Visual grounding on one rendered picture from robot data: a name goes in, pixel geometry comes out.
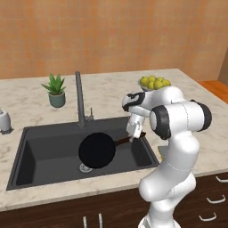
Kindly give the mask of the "dark wood cupboard door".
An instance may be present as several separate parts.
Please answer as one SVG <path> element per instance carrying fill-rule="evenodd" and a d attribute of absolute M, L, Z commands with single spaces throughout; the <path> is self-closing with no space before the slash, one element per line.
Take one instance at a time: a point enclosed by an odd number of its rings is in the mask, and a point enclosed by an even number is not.
<path fill-rule="evenodd" d="M 0 212 L 0 228 L 97 228 L 81 199 Z"/>
<path fill-rule="evenodd" d="M 116 191 L 95 196 L 94 213 L 102 214 L 102 228 L 138 228 L 149 205 L 137 189 Z"/>

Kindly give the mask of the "dark wood drawer front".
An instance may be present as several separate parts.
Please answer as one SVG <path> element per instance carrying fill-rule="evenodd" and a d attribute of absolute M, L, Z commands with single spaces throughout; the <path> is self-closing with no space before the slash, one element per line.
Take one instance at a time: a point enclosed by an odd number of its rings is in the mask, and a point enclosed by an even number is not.
<path fill-rule="evenodd" d="M 228 183 L 218 182 L 216 180 L 216 175 L 221 179 L 228 179 L 228 172 L 196 178 L 196 190 L 205 198 L 208 197 L 211 200 L 220 200 L 222 195 L 228 197 Z"/>
<path fill-rule="evenodd" d="M 209 209 L 217 208 L 227 201 L 228 197 L 226 197 L 226 201 L 221 204 L 210 204 L 206 198 L 195 189 L 182 200 L 178 206 L 178 213 L 186 216 L 190 213 L 206 212 Z"/>
<path fill-rule="evenodd" d="M 199 216 L 208 218 L 216 213 L 217 218 L 211 222 L 202 222 Z M 206 212 L 190 213 L 183 215 L 178 213 L 178 209 L 175 211 L 175 220 L 181 225 L 182 228 L 228 228 L 228 206 L 218 206 L 212 208 Z"/>

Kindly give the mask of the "green plant in grey pot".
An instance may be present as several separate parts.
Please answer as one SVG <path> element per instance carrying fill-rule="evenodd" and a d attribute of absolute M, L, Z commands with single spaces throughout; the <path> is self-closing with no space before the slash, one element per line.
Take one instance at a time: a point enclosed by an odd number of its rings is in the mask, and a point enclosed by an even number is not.
<path fill-rule="evenodd" d="M 49 75 L 49 83 L 42 84 L 48 92 L 49 102 L 54 108 L 61 108 L 65 105 L 65 86 L 63 85 L 64 79 L 58 74 L 56 77 L 53 74 Z"/>

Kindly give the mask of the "white small appliance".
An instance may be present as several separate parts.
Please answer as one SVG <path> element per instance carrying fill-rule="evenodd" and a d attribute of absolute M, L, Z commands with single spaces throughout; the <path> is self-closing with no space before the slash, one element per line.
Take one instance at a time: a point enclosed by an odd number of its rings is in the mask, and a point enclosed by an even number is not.
<path fill-rule="evenodd" d="M 10 115 L 5 110 L 0 110 L 0 133 L 9 134 L 12 131 Z"/>

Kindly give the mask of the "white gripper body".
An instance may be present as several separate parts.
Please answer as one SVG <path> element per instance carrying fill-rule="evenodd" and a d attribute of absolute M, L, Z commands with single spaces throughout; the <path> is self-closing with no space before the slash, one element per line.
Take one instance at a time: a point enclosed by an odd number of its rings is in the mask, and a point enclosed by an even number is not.
<path fill-rule="evenodd" d="M 143 122 L 142 121 L 128 121 L 126 125 L 126 131 L 128 133 L 128 136 L 131 140 L 134 138 L 139 138 L 143 130 Z"/>

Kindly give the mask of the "metal sink drain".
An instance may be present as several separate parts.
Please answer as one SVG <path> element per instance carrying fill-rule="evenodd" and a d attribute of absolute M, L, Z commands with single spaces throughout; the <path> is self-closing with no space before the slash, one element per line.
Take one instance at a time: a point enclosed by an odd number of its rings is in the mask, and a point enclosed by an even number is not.
<path fill-rule="evenodd" d="M 82 173 L 90 173 L 92 171 L 92 169 L 90 167 L 87 167 L 85 164 L 81 164 L 79 166 L 79 170 L 82 172 Z"/>

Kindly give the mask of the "grey fruit bowl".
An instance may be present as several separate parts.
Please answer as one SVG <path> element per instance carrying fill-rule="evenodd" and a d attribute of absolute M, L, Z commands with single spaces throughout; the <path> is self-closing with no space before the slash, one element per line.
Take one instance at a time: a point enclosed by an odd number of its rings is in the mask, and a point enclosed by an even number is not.
<path fill-rule="evenodd" d="M 147 86 L 142 86 L 141 83 L 140 83 L 140 80 L 138 80 L 138 85 L 142 88 L 143 91 L 154 91 L 155 89 L 151 90 L 151 89 L 148 89 Z"/>

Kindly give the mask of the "dark grey tap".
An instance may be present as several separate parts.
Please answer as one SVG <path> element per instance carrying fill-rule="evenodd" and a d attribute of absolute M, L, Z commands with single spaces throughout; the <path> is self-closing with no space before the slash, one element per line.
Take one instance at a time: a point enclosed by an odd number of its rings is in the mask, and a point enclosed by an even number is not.
<path fill-rule="evenodd" d="M 78 113 L 78 124 L 81 128 L 84 128 L 86 121 L 91 121 L 94 119 L 93 109 L 90 109 L 90 115 L 85 115 L 84 99 L 83 99 L 83 89 L 80 72 L 76 72 L 76 88 L 77 88 L 77 113 Z"/>

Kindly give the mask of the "dark grey sink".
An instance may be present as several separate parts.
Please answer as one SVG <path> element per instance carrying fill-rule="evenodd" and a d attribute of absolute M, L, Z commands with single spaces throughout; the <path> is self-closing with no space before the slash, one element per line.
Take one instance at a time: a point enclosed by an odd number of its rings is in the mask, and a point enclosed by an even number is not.
<path fill-rule="evenodd" d="M 104 132 L 117 141 L 127 136 L 127 117 L 96 119 L 81 128 L 77 122 L 23 129 L 6 189 L 16 190 L 102 175 L 157 167 L 159 162 L 146 138 L 117 147 L 111 163 L 90 173 L 79 170 L 79 144 L 89 134 Z"/>

